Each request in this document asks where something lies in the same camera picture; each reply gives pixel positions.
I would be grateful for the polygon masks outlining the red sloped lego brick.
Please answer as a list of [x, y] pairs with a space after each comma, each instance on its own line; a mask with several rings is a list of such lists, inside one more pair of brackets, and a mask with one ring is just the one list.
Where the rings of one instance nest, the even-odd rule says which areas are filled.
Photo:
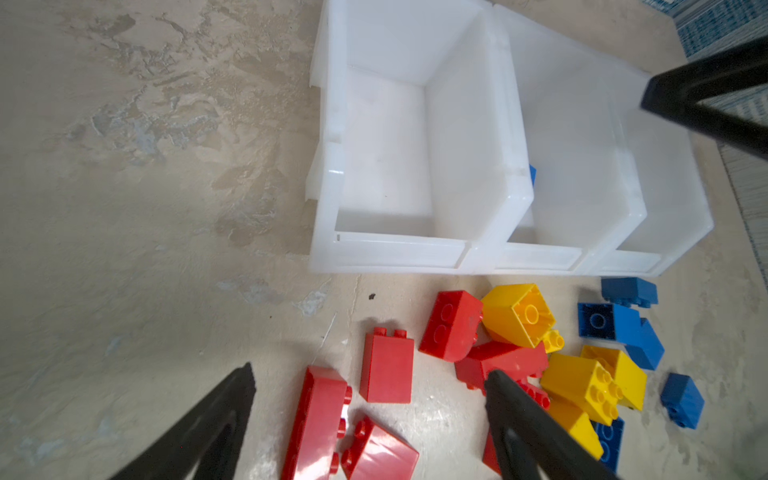
[[406, 441], [364, 416], [355, 426], [353, 441], [341, 456], [347, 479], [411, 480], [419, 452]]

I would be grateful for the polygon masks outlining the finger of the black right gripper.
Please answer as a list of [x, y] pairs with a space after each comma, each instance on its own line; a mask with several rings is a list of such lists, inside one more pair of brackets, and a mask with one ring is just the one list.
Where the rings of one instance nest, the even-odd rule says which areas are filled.
[[706, 103], [767, 84], [761, 37], [652, 77], [640, 108], [741, 151], [767, 158], [767, 126]]

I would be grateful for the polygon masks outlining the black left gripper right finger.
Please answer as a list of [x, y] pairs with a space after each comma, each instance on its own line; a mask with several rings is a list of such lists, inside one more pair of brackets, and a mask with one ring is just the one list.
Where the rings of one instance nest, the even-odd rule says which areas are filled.
[[490, 434], [504, 479], [614, 479], [501, 370], [485, 381]]

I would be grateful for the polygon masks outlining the long red lego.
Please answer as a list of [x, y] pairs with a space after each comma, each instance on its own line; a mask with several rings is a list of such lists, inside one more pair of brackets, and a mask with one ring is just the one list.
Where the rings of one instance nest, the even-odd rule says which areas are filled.
[[500, 370], [516, 382], [544, 410], [550, 407], [548, 394], [530, 383], [539, 379], [548, 368], [548, 355], [543, 344], [535, 348], [491, 341], [473, 347], [469, 354], [455, 363], [457, 379], [470, 390], [486, 394], [485, 381], [490, 372]]

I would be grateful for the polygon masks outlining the long red lego brick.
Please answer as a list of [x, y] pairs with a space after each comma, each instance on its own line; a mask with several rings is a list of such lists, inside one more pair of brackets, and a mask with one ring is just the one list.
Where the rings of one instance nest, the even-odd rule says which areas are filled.
[[307, 367], [282, 479], [329, 479], [338, 472], [336, 447], [347, 429], [343, 409], [352, 398], [352, 387], [336, 370]]

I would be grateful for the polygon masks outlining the yellow lego brick studs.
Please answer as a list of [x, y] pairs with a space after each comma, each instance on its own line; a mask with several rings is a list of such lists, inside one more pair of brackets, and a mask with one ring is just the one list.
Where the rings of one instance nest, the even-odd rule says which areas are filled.
[[623, 389], [596, 359], [553, 353], [540, 385], [557, 398], [585, 411], [590, 420], [611, 426], [618, 418]]

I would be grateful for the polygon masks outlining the yellow large lego brick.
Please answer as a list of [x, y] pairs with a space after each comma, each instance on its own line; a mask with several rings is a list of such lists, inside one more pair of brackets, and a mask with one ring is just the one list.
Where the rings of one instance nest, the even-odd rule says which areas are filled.
[[482, 323], [495, 341], [535, 348], [556, 323], [536, 284], [494, 287], [482, 303]]

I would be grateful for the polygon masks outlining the blue lego brick top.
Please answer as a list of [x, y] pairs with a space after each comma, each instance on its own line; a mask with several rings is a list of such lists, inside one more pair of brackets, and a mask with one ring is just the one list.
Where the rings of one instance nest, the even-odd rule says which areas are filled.
[[602, 278], [601, 294], [607, 302], [625, 307], [650, 308], [659, 303], [656, 285], [638, 277]]

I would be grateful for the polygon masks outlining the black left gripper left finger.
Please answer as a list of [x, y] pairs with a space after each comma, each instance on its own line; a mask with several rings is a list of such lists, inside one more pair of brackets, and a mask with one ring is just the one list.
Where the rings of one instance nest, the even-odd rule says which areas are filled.
[[252, 410], [252, 366], [234, 369], [115, 479], [232, 479]]

